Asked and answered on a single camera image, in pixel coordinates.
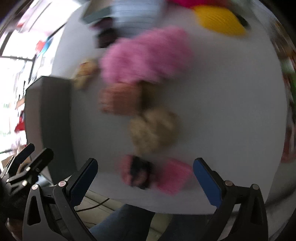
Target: white table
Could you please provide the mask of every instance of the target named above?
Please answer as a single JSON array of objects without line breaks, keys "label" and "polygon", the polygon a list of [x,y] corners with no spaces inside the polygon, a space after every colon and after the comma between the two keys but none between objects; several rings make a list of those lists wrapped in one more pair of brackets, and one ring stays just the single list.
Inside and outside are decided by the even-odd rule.
[{"label": "white table", "polygon": [[[54,59],[52,75],[70,78],[81,60],[100,57],[95,31],[80,20],[85,5],[70,17]],[[192,165],[203,157],[223,179],[235,185],[260,186],[266,201],[281,158],[287,103],[281,68],[263,27],[247,19],[246,38],[208,31],[196,23],[192,10],[170,5],[160,26],[179,25],[190,35],[194,66],[164,87],[160,103],[177,113],[182,132],[171,148],[146,156],[157,165],[174,157]],[[159,213],[213,213],[195,177],[176,196],[141,190],[122,183],[116,162],[133,153],[130,117],[102,114],[98,76],[86,91],[73,91],[72,143],[78,168],[89,158],[99,163],[90,190],[123,203]]]}]

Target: jeans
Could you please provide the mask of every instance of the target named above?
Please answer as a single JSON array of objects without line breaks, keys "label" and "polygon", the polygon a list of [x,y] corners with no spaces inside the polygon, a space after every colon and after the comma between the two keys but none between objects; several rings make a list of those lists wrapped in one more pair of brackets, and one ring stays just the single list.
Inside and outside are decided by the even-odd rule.
[{"label": "jeans", "polygon": [[[98,241],[145,241],[154,214],[125,204],[89,231]],[[158,241],[197,241],[208,219],[206,215],[174,215]]]}]

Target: red object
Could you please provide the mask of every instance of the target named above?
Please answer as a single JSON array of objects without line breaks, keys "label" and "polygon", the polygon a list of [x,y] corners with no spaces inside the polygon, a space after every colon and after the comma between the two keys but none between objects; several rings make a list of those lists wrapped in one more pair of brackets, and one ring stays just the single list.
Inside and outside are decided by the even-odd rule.
[{"label": "red object", "polygon": [[40,40],[40,41],[36,44],[36,48],[35,48],[36,53],[40,53],[41,50],[43,49],[44,45],[45,45],[45,42],[43,42],[43,41]]},{"label": "red object", "polygon": [[157,187],[160,191],[175,195],[192,175],[192,167],[176,159],[169,159],[158,177]]},{"label": "red object", "polygon": [[18,23],[16,28],[21,29],[23,27],[23,25],[24,25],[24,23]]},{"label": "red object", "polygon": [[291,163],[296,159],[296,153],[294,151],[290,151],[290,140],[292,136],[292,129],[287,128],[286,129],[286,137],[284,142],[284,149],[283,154],[281,157],[281,163]]},{"label": "red object", "polygon": [[213,6],[227,6],[227,0],[170,0],[183,7],[191,8],[198,5],[213,5]]},{"label": "red object", "polygon": [[19,123],[15,127],[15,132],[24,131],[25,130],[25,120],[24,120],[24,111],[20,112]]}]

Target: blue gripper pad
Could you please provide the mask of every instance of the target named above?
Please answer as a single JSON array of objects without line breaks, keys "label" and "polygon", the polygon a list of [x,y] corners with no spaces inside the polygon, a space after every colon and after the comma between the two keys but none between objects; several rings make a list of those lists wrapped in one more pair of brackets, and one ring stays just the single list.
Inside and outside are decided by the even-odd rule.
[{"label": "blue gripper pad", "polygon": [[202,158],[195,159],[193,172],[211,205],[220,206],[222,202],[222,190],[211,176],[212,170]]},{"label": "blue gripper pad", "polygon": [[70,198],[71,207],[81,203],[97,172],[98,162],[89,158],[83,167],[69,178],[66,194]]}]

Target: brown plush toy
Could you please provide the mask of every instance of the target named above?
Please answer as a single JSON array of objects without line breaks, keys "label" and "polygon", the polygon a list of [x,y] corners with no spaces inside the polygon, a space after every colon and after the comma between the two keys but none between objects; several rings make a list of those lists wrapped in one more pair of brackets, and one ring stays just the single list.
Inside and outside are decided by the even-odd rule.
[{"label": "brown plush toy", "polygon": [[148,109],[130,122],[132,142],[138,155],[173,144],[179,133],[179,118],[162,107]]},{"label": "brown plush toy", "polygon": [[114,115],[137,115],[141,110],[141,87],[137,84],[115,83],[100,96],[102,111]]}]

